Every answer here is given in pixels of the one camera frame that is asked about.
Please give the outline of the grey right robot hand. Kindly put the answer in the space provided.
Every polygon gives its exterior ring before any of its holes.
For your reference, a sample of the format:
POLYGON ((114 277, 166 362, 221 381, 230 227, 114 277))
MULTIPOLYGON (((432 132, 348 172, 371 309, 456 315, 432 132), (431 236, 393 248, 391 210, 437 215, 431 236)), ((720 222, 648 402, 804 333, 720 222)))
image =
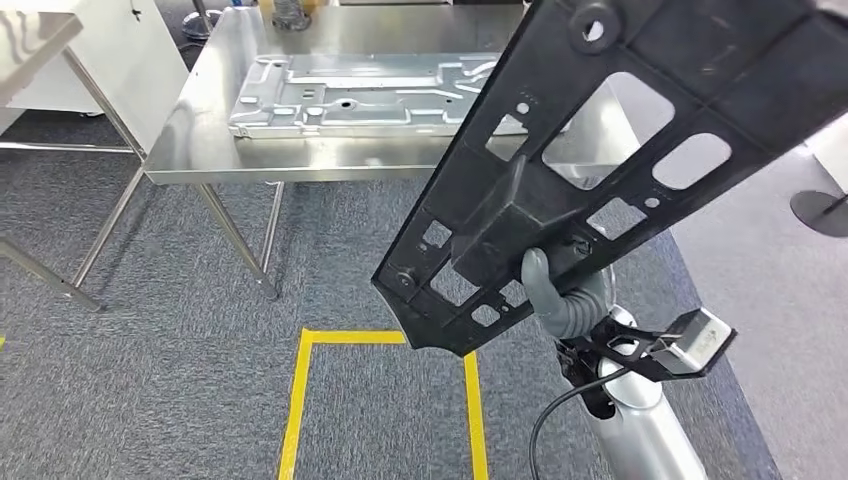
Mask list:
POLYGON ((541 321, 556 323, 563 320, 563 299, 550 280, 548 258, 540 248, 530 248, 523 254, 521 283, 541 321))

